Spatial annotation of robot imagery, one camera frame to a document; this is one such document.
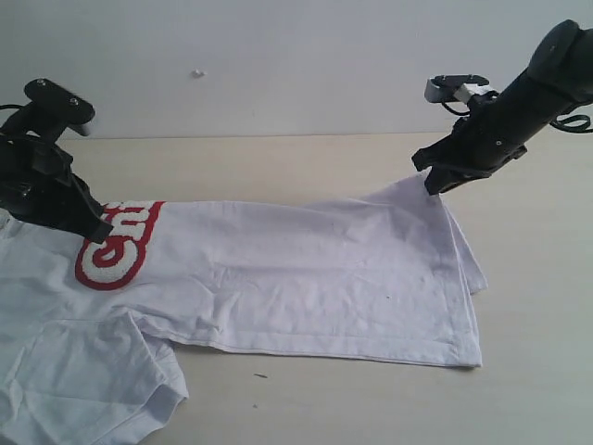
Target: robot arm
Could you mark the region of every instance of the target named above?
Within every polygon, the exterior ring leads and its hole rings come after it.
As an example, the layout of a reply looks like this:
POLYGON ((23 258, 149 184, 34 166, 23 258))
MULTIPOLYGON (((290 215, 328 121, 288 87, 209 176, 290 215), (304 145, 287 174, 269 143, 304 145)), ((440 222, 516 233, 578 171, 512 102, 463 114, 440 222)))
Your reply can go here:
POLYGON ((593 133, 587 116, 558 120, 593 103, 593 29, 583 31, 571 20, 557 25, 527 69, 500 94, 480 76, 438 76, 428 81, 425 97, 461 116, 451 135, 412 157, 418 171, 432 167, 425 186, 435 195, 487 178, 518 159, 527 151, 524 143, 548 124, 593 133), (450 102, 462 102, 469 111, 458 113, 450 102), (568 125, 582 120, 581 125, 568 125))
POLYGON ((28 83, 25 94, 28 105, 0 107, 18 110, 0 127, 0 208, 26 223, 103 242, 112 229, 101 219, 103 206, 72 173, 72 156, 56 145, 67 127, 87 135, 95 110, 47 79, 28 83))

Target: cable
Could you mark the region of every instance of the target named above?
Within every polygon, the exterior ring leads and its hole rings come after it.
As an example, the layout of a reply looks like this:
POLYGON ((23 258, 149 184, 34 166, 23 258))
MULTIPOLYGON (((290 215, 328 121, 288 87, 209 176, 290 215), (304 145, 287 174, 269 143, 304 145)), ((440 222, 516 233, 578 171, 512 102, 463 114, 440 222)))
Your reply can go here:
POLYGON ((15 105, 15 104, 6 104, 0 105, 0 110, 2 109, 21 109, 22 105, 15 105))
POLYGON ((591 118, 589 118, 585 114, 577 114, 564 119, 556 118, 549 124, 556 130, 560 130, 561 132, 573 134, 593 133, 593 128, 589 128, 591 126, 591 118), (579 125, 567 125, 568 123, 573 123, 577 121, 581 121, 582 123, 579 125))
POLYGON ((457 111, 456 109, 451 108, 449 105, 447 105, 445 102, 441 102, 441 105, 443 106, 443 108, 445 110, 447 110, 449 113, 454 114, 455 116, 469 116, 470 112, 469 111, 457 111))

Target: white wall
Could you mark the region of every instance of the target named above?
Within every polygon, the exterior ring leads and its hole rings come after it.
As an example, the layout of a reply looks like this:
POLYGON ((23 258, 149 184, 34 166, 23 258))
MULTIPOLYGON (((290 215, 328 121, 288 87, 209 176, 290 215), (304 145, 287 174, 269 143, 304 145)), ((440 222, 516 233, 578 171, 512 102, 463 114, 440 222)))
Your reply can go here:
POLYGON ((91 101, 97 137, 447 130, 427 77, 502 88, 564 19, 544 0, 2 0, 0 102, 48 77, 91 101), (192 79, 194 69, 208 73, 192 79))

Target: red and white lettering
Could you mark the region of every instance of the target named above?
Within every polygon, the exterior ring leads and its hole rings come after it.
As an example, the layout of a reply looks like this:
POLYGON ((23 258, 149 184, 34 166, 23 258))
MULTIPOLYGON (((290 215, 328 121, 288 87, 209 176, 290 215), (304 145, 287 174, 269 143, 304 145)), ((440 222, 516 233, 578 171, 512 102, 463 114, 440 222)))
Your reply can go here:
POLYGON ((76 278, 96 290, 126 286, 138 274, 163 201, 116 202, 104 209, 113 231, 102 244, 84 240, 76 260, 76 278))

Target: t-shirt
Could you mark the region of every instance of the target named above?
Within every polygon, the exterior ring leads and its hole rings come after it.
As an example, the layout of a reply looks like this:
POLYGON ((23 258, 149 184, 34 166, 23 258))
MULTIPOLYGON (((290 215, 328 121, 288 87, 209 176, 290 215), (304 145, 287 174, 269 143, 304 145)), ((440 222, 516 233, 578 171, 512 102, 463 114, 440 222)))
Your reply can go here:
POLYGON ((137 441, 186 396, 168 340, 481 365, 471 294, 486 280, 420 175, 300 207, 116 202, 105 219, 101 245, 0 229, 0 437, 137 441))

